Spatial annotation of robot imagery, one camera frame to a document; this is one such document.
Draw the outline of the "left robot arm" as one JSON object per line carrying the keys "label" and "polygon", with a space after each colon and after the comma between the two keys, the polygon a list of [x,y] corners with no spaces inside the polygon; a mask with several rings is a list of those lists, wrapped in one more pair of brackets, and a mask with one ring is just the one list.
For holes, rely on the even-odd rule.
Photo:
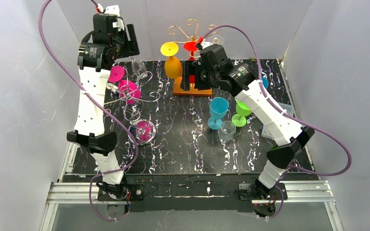
{"label": "left robot arm", "polygon": [[105,131],[106,85],[116,59],[139,53],[134,26],[124,24],[119,13],[109,10],[93,16],[93,31],[82,39],[78,50],[79,77],[84,89],[79,95],[76,124],[66,139],[91,154],[104,174],[97,186],[117,200],[124,199],[128,189],[121,184],[124,173],[114,152],[117,134]]}

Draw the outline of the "red wine glass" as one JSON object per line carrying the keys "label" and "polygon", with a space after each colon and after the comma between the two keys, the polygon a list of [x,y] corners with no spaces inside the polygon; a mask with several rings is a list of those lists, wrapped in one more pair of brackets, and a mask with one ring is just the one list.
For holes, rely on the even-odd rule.
{"label": "red wine glass", "polygon": [[189,41],[184,44],[184,49],[188,52],[189,60],[195,60],[195,53],[198,51],[196,47],[197,42]]}

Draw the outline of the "blue wine glass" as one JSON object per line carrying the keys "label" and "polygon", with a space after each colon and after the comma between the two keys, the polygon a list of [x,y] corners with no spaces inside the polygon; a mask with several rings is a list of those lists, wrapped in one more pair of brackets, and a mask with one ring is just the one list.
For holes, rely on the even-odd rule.
{"label": "blue wine glass", "polygon": [[267,78],[263,77],[263,78],[262,78],[262,82],[263,82],[263,86],[264,86],[264,88],[265,88],[265,89],[267,89],[267,88],[268,88],[268,86],[269,86],[269,82],[268,82]]}

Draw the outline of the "orange yellow wine glass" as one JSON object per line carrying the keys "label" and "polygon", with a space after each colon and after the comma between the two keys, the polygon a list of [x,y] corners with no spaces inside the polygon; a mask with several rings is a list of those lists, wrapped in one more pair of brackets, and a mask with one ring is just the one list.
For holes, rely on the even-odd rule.
{"label": "orange yellow wine glass", "polygon": [[164,64],[165,74],[171,79],[178,78],[182,74],[181,62],[175,57],[178,51],[179,47],[174,42],[166,42],[160,48],[161,54],[167,57]]}

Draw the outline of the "silver wire glass rack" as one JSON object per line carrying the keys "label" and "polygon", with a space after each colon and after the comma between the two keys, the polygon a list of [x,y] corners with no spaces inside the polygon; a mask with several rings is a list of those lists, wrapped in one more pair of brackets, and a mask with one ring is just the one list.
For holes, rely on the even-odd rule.
{"label": "silver wire glass rack", "polygon": [[[125,71],[126,74],[123,78],[129,80],[129,75],[126,68]],[[144,83],[137,84],[132,81],[141,91],[141,97],[139,100],[136,100],[136,103],[127,104],[125,101],[120,99],[118,94],[114,94],[112,92],[111,93],[113,95],[116,95],[117,98],[115,100],[104,103],[104,106],[114,103],[120,103],[120,105],[122,105],[123,117],[126,121],[129,122],[128,130],[133,136],[132,138],[130,136],[128,137],[129,141],[131,143],[137,143],[138,145],[146,145],[151,143],[157,135],[156,125],[153,122],[151,122],[149,118],[142,116],[142,105],[144,103],[154,103],[160,99],[160,93],[156,91],[152,91],[149,93],[150,96],[149,100],[143,98],[142,94],[143,87],[146,84],[148,84],[149,81],[151,81],[151,79],[153,78],[153,73],[151,73],[150,71],[147,71],[147,73],[148,76],[146,78],[143,79],[138,78],[139,80],[144,80],[145,81]]]}

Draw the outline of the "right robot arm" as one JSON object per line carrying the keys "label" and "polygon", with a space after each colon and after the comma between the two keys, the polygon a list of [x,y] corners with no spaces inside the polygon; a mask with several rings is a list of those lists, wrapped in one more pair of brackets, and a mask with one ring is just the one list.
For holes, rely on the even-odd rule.
{"label": "right robot arm", "polygon": [[198,90],[219,88],[229,92],[251,110],[276,142],[267,152],[267,163],[252,189],[254,195],[265,198],[315,130],[294,121],[271,97],[260,80],[260,68],[254,69],[246,63],[233,64],[219,44],[197,42],[194,47],[199,52],[199,58],[185,62],[183,76],[194,76],[194,87]]}

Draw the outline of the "clear ribbed wine glass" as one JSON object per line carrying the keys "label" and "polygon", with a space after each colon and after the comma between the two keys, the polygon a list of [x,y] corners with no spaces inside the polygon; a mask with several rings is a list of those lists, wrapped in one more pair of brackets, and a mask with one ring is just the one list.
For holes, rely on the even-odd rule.
{"label": "clear ribbed wine glass", "polygon": [[218,137],[221,143],[231,141],[236,132],[236,126],[232,121],[224,121],[218,129]]}

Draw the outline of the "clear wine glass on gold rack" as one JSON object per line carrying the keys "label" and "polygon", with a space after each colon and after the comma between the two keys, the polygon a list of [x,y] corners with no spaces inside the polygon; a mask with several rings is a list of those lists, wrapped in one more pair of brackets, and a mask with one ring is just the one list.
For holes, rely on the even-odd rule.
{"label": "clear wine glass on gold rack", "polygon": [[212,44],[222,45],[224,44],[225,39],[222,36],[215,34],[210,37],[210,42]]}

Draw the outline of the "pink wine glass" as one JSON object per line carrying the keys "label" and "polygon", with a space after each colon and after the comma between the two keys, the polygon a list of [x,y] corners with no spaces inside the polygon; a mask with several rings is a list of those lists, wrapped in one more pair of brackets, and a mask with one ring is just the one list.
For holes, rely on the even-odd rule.
{"label": "pink wine glass", "polygon": [[126,74],[125,68],[122,66],[114,66],[111,68],[108,82],[118,86],[117,93],[121,100],[127,104],[134,104],[141,97],[140,89],[130,80],[123,78]]}

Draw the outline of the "green wine glass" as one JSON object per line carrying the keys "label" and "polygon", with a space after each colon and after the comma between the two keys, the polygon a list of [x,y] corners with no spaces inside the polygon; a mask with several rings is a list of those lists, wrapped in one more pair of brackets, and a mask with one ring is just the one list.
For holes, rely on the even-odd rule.
{"label": "green wine glass", "polygon": [[243,127],[247,124],[246,117],[251,113],[252,111],[248,106],[246,106],[242,101],[237,100],[236,113],[232,116],[231,121],[236,127]]}

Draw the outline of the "teal wine glass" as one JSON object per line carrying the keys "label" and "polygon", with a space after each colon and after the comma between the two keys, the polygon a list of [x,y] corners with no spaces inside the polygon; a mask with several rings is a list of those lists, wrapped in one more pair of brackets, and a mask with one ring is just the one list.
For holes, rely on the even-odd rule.
{"label": "teal wine glass", "polygon": [[213,98],[210,103],[210,118],[208,119],[208,127],[213,130],[218,130],[222,124],[222,118],[226,115],[229,108],[229,103],[225,98]]}

